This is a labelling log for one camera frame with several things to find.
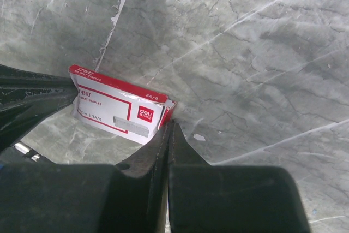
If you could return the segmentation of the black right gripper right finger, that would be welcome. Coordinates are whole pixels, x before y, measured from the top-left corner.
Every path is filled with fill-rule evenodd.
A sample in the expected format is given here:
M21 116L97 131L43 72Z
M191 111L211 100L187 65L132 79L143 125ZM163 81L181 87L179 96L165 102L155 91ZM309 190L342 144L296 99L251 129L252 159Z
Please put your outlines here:
M169 138L172 232L309 232L297 185L284 168L210 165L180 125Z

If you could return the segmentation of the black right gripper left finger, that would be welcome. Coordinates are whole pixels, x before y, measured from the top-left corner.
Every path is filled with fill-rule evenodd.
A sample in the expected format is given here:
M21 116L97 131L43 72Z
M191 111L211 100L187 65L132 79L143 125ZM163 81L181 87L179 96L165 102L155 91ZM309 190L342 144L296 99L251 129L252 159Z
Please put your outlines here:
M1 167L1 232L164 232L169 127L116 165Z

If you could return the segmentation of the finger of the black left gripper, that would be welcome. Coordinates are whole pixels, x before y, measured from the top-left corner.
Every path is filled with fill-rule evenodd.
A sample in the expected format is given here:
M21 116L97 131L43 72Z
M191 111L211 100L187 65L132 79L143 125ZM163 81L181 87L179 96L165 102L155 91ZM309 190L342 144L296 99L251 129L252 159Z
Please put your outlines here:
M72 104L77 94L70 78L1 65L1 151Z

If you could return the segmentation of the red white staple box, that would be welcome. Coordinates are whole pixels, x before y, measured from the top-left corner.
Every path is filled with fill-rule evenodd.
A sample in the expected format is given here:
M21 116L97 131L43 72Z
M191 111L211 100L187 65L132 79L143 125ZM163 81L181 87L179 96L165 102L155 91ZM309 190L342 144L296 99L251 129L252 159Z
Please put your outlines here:
M77 64L69 73L78 90L72 116L133 142L148 143L174 112L176 102L165 94Z

